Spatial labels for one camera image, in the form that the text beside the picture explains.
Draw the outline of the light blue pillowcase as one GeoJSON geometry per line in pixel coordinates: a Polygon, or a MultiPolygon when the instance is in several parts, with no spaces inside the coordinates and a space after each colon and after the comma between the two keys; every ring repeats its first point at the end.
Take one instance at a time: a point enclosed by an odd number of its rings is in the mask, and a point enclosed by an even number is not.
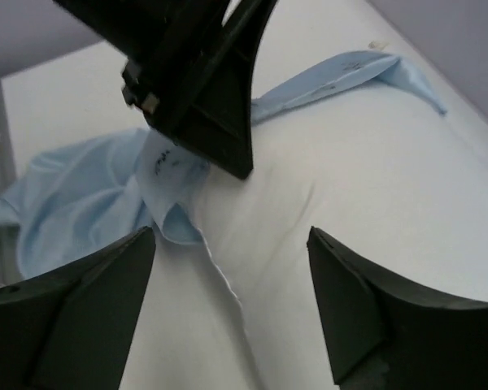
{"type": "MultiPolygon", "coordinates": [[[[260,124],[370,81],[446,107],[422,71],[396,54],[360,50],[302,71],[251,103],[260,124]]],[[[203,237],[188,205],[208,162],[149,128],[98,136],[43,152],[0,196],[0,228],[17,227],[16,264],[30,279],[149,226],[179,245],[203,237]]]]}

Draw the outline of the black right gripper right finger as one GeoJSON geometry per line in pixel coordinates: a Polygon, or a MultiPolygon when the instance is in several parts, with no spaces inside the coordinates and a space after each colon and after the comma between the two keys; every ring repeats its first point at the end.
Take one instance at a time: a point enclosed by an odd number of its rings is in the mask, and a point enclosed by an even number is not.
{"type": "Polygon", "coordinates": [[[341,389],[488,389],[488,302],[426,287],[313,227],[320,323],[341,389]]]}

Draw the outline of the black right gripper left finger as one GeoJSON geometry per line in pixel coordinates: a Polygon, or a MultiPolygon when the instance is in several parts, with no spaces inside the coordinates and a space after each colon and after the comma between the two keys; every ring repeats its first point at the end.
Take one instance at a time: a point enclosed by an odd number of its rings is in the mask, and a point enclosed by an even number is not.
{"type": "Polygon", "coordinates": [[[0,288],[0,389],[117,389],[155,255],[144,227],[0,288]]]}

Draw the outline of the white pillow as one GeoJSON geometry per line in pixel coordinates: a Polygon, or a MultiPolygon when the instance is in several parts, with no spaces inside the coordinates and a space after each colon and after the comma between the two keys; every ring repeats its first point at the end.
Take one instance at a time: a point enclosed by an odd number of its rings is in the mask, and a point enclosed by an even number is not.
{"type": "Polygon", "coordinates": [[[259,125],[255,169],[213,167],[172,205],[124,389],[331,389],[307,255],[321,228],[421,284],[488,301],[488,134],[368,84],[259,125]]]}

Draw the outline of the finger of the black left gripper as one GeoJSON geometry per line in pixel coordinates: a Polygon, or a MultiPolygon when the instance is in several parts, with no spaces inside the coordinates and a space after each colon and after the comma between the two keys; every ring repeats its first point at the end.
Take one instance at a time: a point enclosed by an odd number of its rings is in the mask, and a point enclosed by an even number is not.
{"type": "Polygon", "coordinates": [[[159,36],[125,66],[124,99],[170,141],[244,180],[253,170],[255,60],[276,3],[167,4],[159,36]]]}
{"type": "Polygon", "coordinates": [[[222,30],[228,1],[57,1],[136,63],[144,81],[179,81],[222,30]]]}

